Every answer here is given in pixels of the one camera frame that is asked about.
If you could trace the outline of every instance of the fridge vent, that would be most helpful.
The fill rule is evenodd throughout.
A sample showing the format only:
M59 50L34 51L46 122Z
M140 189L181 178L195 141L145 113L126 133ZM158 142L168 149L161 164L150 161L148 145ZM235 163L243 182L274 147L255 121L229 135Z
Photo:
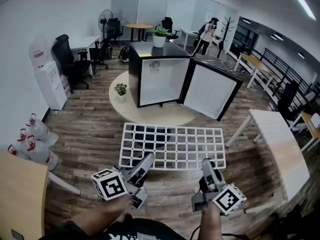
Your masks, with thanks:
M155 60L154 62L151 63L150 66L153 70L158 70L160 69L161 64L158 60Z

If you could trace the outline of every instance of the coat rack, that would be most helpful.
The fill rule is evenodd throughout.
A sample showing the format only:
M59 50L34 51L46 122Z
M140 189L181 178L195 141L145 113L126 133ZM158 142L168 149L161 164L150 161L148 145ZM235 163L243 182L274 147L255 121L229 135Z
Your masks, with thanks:
M223 39L221 40L221 42L219 43L219 53L218 53L218 56L216 57L217 59L219 59L220 53L224 49L225 41L227 42L227 40L226 40L227 33L229 31L231 31L229 29L234 29L234 27L230 27L230 23L235 22L235 20L230 21L231 20L230 17L229 17L229 19L227 19L226 17L224 17L224 18L226 19L226 24L224 24L222 22L222 24L224 25L224 27L222 28L224 30L224 36L223 36Z

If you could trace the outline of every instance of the hand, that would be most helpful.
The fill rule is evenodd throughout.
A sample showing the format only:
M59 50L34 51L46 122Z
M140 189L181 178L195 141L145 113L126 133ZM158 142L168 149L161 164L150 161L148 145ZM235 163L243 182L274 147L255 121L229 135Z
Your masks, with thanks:
M133 205L130 195L122 195L110 201L101 204L101 208L105 213L122 214L128 207Z
M207 204L202 208L201 225L202 224L209 229L221 231L222 222L220 209L212 201L207 202Z

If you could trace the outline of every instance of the chair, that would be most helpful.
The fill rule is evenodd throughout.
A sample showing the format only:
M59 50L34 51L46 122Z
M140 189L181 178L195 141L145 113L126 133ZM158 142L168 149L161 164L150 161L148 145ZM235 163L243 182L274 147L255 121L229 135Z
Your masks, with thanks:
M299 112L299 108L290 111L289 107L294 100L295 95L299 89L299 84L296 81L287 83L284 87L284 92L278 100L277 108L284 119L293 121Z
M115 28L112 28L110 30L108 30L107 33L107 38L104 39L103 45L101 48L98 48L98 44L99 42L95 42L95 48L90 48L90 58L91 60L93 60L93 74L96 74L96 65L105 65L106 69L108 69L108 65L104 64L104 60L106 59L106 53L107 53L107 49L108 49L108 45L110 42L110 39L112 38L112 35L115 32Z
M70 92L73 94L75 85L79 82L89 89L89 84L87 84L83 79L88 75L85 73L88 71L91 62L88 60L78 60L74 61L75 58L70 50L69 37L66 34L60 35L55 39L57 42L52 47L52 52L58 59L62 73L68 77L70 83ZM81 51L78 54L83 56L86 51Z
M153 31L148 31L146 34L145 34L145 39L144 41L146 42L147 39L148 39L148 36L153 36L154 32Z
M120 47L119 43L122 43L124 45L123 41L117 40L119 39L119 37L122 37L124 35L125 26L121 26L121 21L118 20L118 18L110 18L106 24L108 27L108 31L114 29L114 33L110 37L111 39L114 39L113 43L117 44L118 47Z
M173 25L172 19L170 17L164 17L164 20L162 21L162 27L168 30L169 33L171 33L171 35L168 35L166 37L168 40L179 38L179 36L177 35L177 32L180 32L180 31L175 30L175 33L172 34L172 25Z

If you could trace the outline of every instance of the black fridge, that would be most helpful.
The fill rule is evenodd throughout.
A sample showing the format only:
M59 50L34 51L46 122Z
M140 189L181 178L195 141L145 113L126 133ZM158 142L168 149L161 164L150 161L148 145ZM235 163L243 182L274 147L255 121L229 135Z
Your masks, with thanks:
M193 58L173 42L129 46L129 87L138 108L177 102L220 121L242 80L208 62Z

